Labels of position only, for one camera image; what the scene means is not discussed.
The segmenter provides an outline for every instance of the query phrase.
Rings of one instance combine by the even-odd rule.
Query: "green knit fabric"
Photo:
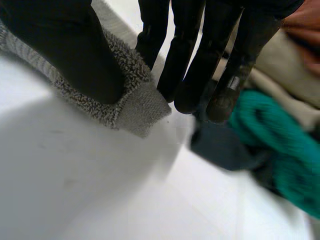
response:
[[[271,97],[246,90],[229,124],[247,145],[274,150],[276,188],[290,202],[320,218],[320,144]]]

